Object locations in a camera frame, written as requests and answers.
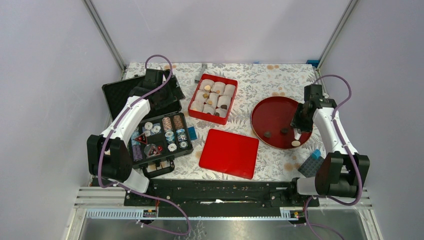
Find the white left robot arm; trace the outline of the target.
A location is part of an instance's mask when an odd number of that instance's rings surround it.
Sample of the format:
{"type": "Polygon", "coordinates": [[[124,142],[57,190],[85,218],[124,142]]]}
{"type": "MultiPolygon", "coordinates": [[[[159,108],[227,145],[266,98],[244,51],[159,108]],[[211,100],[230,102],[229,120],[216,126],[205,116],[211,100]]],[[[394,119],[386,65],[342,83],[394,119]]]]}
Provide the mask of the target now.
{"type": "Polygon", "coordinates": [[[155,192],[148,187],[149,179],[133,168],[127,145],[139,123],[152,110],[166,108],[182,98],[172,70],[146,69],[113,122],[101,134],[92,134],[87,139],[89,173],[100,181],[107,179],[112,185],[136,192],[136,199],[144,206],[152,204],[155,192]]]}

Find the silver tweezers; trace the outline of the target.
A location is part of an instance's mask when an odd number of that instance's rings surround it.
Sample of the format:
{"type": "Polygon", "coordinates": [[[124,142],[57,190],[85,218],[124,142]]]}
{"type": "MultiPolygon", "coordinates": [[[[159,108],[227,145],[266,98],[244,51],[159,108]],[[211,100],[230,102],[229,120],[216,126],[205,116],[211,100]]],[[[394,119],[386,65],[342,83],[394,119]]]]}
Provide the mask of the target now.
{"type": "Polygon", "coordinates": [[[293,129],[293,132],[294,132],[294,139],[296,141],[299,141],[300,138],[301,138],[301,136],[302,136],[302,131],[300,129],[298,129],[298,128],[294,128],[293,129]]]}

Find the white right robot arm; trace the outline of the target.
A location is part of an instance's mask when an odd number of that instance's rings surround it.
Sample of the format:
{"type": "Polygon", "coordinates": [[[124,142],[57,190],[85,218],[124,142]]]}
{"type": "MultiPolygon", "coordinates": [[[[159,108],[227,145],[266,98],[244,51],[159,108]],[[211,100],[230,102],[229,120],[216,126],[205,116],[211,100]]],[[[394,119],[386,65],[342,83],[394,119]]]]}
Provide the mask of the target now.
{"type": "Polygon", "coordinates": [[[295,181],[296,187],[286,193],[287,201],[299,206],[307,195],[360,197],[370,160],[351,144],[340,121],[336,102],[324,97],[320,84],[304,88],[304,103],[298,104],[290,125],[296,141],[317,127],[327,155],[315,176],[295,181]]]}

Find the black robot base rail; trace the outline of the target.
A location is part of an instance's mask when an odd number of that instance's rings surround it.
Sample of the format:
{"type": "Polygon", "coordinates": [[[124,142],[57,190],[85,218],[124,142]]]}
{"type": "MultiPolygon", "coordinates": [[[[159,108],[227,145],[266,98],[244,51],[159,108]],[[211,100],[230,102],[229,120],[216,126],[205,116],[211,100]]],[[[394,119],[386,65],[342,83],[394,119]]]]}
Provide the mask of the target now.
{"type": "Polygon", "coordinates": [[[295,181],[227,181],[152,179],[147,188],[154,198],[127,193],[126,207],[152,207],[159,217],[280,218],[283,210],[304,209],[309,196],[296,190],[295,181]]]}

